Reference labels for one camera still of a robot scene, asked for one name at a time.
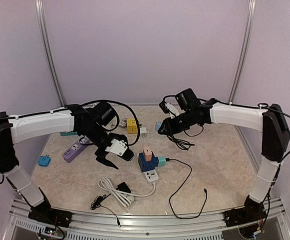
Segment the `white power strip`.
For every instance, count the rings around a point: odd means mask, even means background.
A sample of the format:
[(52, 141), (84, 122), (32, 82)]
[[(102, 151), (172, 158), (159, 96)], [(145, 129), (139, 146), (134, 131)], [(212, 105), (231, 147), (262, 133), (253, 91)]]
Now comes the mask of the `white power strip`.
[(148, 183), (155, 183), (156, 181), (159, 180), (159, 176), (156, 172), (156, 170), (149, 170), (145, 171), (144, 173), (145, 179)]

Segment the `teal plug adapter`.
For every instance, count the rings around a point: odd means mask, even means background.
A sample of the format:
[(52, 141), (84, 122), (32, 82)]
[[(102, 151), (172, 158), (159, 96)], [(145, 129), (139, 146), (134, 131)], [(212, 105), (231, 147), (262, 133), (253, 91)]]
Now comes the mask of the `teal plug adapter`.
[(163, 167), (170, 159), (167, 157), (157, 157), (156, 166)]

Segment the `light blue plug adapter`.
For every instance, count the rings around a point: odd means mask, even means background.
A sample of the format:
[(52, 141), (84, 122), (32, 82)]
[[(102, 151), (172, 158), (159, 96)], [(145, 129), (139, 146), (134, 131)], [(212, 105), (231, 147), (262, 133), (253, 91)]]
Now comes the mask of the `light blue plug adapter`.
[(162, 122), (161, 121), (156, 122), (155, 123), (156, 132), (160, 133), (161, 129), (162, 129)]

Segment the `pink plug adapter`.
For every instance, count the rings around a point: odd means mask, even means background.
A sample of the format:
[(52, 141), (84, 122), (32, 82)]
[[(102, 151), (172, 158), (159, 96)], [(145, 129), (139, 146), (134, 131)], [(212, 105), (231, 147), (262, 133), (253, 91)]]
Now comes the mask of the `pink plug adapter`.
[(143, 156), (146, 162), (150, 162), (152, 160), (152, 150), (149, 146), (145, 146), (143, 148)]

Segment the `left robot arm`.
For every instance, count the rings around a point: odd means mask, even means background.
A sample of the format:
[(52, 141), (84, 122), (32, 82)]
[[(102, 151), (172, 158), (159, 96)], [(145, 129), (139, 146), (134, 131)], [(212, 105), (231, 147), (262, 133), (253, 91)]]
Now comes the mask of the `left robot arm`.
[(113, 119), (119, 119), (113, 104), (134, 113), (130, 106), (106, 99), (23, 115), (0, 112), (0, 175), (30, 207), (28, 217), (31, 220), (67, 228), (72, 213), (51, 206), (43, 190), (20, 165), (14, 146), (55, 133), (76, 132), (96, 146), (97, 162), (116, 169), (117, 166), (106, 158), (108, 154), (128, 162), (134, 158), (134, 152), (130, 149), (132, 144), (127, 136), (105, 128)]

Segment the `dark blue cube socket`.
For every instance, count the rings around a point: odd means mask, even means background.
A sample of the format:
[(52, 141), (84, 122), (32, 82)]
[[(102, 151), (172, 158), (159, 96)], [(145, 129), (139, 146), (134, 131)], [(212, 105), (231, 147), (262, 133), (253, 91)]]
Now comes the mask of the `dark blue cube socket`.
[(148, 172), (154, 170), (158, 166), (157, 158), (154, 153), (151, 153), (151, 160), (145, 161), (144, 153), (141, 152), (138, 155), (138, 164), (141, 172)]

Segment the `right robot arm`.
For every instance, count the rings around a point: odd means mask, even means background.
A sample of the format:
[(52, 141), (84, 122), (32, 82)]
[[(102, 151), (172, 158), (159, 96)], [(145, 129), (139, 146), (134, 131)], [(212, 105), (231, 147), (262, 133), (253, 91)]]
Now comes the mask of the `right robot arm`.
[(198, 98), (191, 88), (173, 95), (182, 112), (165, 99), (159, 103), (161, 110), (169, 117), (156, 128), (160, 135), (177, 142), (176, 134), (185, 132), (194, 125), (203, 127), (211, 124), (225, 124), (257, 131), (262, 136), (261, 164), (254, 185), (244, 205), (224, 212), (227, 227), (266, 222), (269, 212), (264, 202), (278, 180), (285, 158), (290, 154), (290, 129), (286, 119), (290, 115), (283, 112), (279, 104), (259, 103), (247, 106), (223, 102), (216, 98)]

